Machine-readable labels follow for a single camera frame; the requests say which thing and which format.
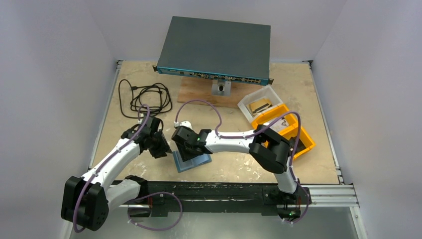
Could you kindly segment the blue card holder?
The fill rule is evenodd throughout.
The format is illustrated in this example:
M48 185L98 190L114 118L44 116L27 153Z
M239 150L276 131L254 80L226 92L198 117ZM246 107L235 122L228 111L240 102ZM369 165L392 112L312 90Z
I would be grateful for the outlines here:
M209 154L203 154L187 161L182 160L179 151L173 151L172 154L178 173L182 173L212 162L211 156Z

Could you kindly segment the gold cards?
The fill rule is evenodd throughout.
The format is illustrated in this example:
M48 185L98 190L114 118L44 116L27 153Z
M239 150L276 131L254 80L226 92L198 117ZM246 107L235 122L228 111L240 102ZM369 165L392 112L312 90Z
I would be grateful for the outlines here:
M248 104L249 110L253 116L271 108L272 106L273 105L268 98L262 98Z

